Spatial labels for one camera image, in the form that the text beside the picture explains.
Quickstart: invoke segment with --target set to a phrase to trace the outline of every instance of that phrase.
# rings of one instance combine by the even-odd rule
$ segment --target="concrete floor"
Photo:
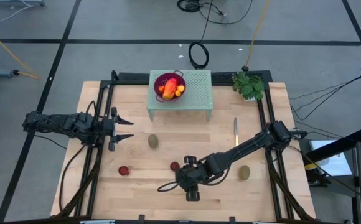
[[[36,71],[40,80],[22,76],[0,78],[0,206],[26,138],[21,124],[25,114],[37,108],[76,0],[45,2],[45,7],[20,12],[0,24],[2,39],[57,40],[55,44],[6,44]],[[249,3],[249,0],[214,0],[228,14],[229,21],[244,14]],[[361,28],[361,1],[349,0],[349,4]],[[265,1],[254,0],[249,14],[237,24],[209,24],[205,39],[251,40],[264,5]],[[0,19],[15,9],[0,6]],[[146,44],[66,44],[44,113],[73,113],[83,81],[108,79],[112,69],[143,73],[153,69],[193,69],[187,58],[188,44],[147,44],[147,40],[199,39],[204,24],[199,13],[180,11],[175,0],[81,0],[69,39],[145,40]],[[316,42],[310,46],[279,42],[254,47],[250,69],[270,70],[274,81],[286,83],[290,97],[360,75],[361,45],[347,44],[360,40],[341,0],[271,1],[257,40]],[[329,41],[343,44],[327,45]],[[207,69],[213,72],[239,70],[250,48],[236,44],[206,47],[210,52]],[[198,49],[194,54],[197,62],[204,61]],[[21,69],[1,46],[0,68]],[[299,106],[315,97],[291,103]],[[311,109],[305,108],[301,114]],[[361,129],[361,83],[354,82],[339,91],[304,122],[340,135]],[[300,128],[312,131],[304,126]],[[47,136],[67,145],[68,138],[57,134]],[[315,134],[309,137],[326,138]],[[49,216],[64,155],[64,150],[44,139],[33,140],[5,221]],[[322,189],[313,189],[312,198],[317,217],[323,221],[342,222],[352,217],[350,198]]]

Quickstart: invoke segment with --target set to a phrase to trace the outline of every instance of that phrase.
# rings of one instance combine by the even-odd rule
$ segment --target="green plant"
[[[233,74],[233,82],[233,91],[238,92],[244,99],[262,100],[263,80],[261,77],[248,76],[245,72],[238,72],[236,75]]]

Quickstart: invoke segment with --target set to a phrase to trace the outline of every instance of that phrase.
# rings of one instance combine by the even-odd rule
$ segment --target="green perforated stand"
[[[173,70],[151,70],[149,78],[148,112],[150,120],[154,119],[156,110],[205,110],[207,121],[213,110],[212,84],[210,70],[181,70],[184,73],[186,90],[182,97],[175,101],[159,102],[154,91],[154,82],[164,73]]]

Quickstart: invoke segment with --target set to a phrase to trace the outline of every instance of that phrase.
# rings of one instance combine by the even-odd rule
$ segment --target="knife blade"
[[[235,134],[235,146],[238,146],[238,131],[237,131],[237,118],[235,117],[235,120],[233,122],[233,131]]]

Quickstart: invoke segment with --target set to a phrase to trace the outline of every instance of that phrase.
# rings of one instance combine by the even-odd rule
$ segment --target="wooden table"
[[[84,82],[77,112],[85,111],[89,102],[96,100],[99,84]],[[282,120],[289,129],[293,128],[285,84],[270,83],[270,92],[276,119]],[[147,220],[227,221],[229,216],[235,216],[237,221],[276,220],[264,149],[235,162],[222,184],[215,187],[200,185],[199,202],[187,202],[181,188],[167,193],[157,192],[160,185],[174,181],[174,173],[169,169],[171,162],[177,161],[182,165],[186,155],[200,159],[212,152],[227,151],[234,147],[234,117],[238,118],[240,142],[261,131],[255,101],[244,101],[230,86],[213,86],[212,94],[214,109],[210,121],[205,119],[204,111],[157,111],[154,121],[150,121],[146,109],[148,86],[115,86],[111,105],[118,108],[122,118],[135,124],[118,125],[118,134],[135,136],[121,141],[115,152],[108,150],[108,139],[105,141],[93,218],[137,220],[140,214],[144,214]],[[266,102],[263,104],[266,120],[269,120]],[[159,138],[159,148],[156,150],[148,146],[147,138],[150,134],[156,134]],[[296,141],[291,145],[298,147]],[[71,139],[63,167],[79,148],[80,141]],[[64,205],[79,187],[86,151],[72,162],[66,173]],[[307,213],[315,217],[300,153],[287,148],[283,157],[291,193]],[[240,181],[237,177],[237,170],[242,165],[248,165],[251,169],[247,181]],[[131,174],[120,176],[119,166],[128,166]],[[84,195],[82,214],[86,212],[89,192],[87,190]],[[280,190],[279,197],[282,215],[286,217]],[[52,214],[59,212],[58,199],[59,185]]]

